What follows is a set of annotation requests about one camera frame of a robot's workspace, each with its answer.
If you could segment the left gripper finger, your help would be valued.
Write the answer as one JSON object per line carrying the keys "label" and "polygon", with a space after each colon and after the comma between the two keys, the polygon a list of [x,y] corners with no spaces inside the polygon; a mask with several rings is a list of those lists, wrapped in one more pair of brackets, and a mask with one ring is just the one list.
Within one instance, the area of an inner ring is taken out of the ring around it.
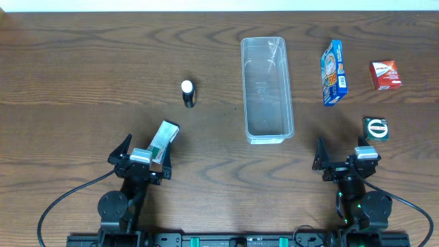
{"label": "left gripper finger", "polygon": [[131,139],[132,135],[128,134],[124,141],[110,153],[108,157],[108,162],[110,164],[119,164],[124,158],[128,156],[128,149]]}
{"label": "left gripper finger", "polygon": [[171,179],[171,143],[169,143],[165,149],[162,163],[162,178],[170,180]]}

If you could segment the blue Kool Fever box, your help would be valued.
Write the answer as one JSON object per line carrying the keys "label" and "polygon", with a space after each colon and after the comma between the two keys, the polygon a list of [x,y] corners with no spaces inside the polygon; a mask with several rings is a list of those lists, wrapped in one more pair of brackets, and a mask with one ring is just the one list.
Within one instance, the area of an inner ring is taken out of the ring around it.
{"label": "blue Kool Fever box", "polygon": [[348,93],[343,46],[332,40],[320,59],[322,96],[325,106],[334,106]]}

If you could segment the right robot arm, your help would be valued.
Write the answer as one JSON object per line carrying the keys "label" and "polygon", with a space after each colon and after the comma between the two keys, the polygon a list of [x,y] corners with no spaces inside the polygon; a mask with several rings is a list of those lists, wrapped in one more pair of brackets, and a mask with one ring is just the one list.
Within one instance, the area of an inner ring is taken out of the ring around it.
{"label": "right robot arm", "polygon": [[337,214],[344,227],[325,237],[325,246],[380,245],[380,232],[387,229],[392,199],[382,192],[366,191],[364,180],[376,172],[380,155],[362,137],[345,161],[331,161],[323,138],[318,139],[312,170],[322,171],[324,182],[337,185]]}

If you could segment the white green medicine box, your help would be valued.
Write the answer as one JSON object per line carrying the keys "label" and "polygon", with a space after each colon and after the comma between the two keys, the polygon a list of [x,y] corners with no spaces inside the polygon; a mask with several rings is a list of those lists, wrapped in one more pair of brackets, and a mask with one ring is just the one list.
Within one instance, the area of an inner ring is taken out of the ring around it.
{"label": "white green medicine box", "polygon": [[167,146],[175,139],[180,128],[168,121],[163,121],[147,150],[152,153],[154,163],[162,163]]}

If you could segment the dark bottle white cap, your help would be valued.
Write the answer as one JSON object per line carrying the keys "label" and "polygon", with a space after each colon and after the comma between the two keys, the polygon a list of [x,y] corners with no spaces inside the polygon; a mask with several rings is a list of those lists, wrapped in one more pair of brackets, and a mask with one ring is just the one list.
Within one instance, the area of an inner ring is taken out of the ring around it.
{"label": "dark bottle white cap", "polygon": [[187,108],[193,108],[196,104],[196,91],[190,80],[181,83],[182,99]]}

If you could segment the red small box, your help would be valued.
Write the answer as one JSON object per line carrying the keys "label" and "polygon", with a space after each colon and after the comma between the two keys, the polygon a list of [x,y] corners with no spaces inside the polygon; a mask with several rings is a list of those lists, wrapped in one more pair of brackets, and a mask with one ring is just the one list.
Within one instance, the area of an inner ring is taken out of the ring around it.
{"label": "red small box", "polygon": [[370,72],[375,89],[378,91],[397,89],[403,85],[395,60],[371,62]]}

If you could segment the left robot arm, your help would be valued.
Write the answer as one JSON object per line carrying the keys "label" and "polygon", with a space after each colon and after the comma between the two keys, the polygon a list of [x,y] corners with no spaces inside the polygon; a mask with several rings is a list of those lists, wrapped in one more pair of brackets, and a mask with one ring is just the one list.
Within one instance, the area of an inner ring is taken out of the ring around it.
{"label": "left robot arm", "polygon": [[98,246],[153,246],[149,233],[138,227],[140,214],[149,185],[160,185],[171,178],[170,147],[165,148],[160,172],[150,169],[152,153],[136,149],[128,154],[132,135],[115,148],[108,157],[114,173],[123,179],[119,191],[109,191],[99,200],[97,211],[101,217]]}

